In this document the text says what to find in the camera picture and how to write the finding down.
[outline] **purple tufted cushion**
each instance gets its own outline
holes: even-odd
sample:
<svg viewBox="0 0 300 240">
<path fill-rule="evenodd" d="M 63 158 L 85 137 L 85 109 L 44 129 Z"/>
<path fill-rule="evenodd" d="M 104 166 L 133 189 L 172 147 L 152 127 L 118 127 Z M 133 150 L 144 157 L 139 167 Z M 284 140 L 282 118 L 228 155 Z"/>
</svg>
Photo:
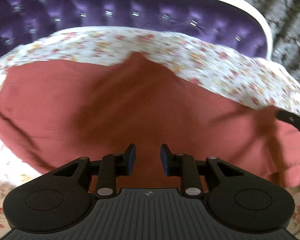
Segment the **purple tufted cushion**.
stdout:
<svg viewBox="0 0 300 240">
<path fill-rule="evenodd" d="M 260 24 L 217 0 L 0 0 L 0 57 L 58 30 L 103 25 L 181 32 L 249 57 L 267 52 Z"/>
</svg>

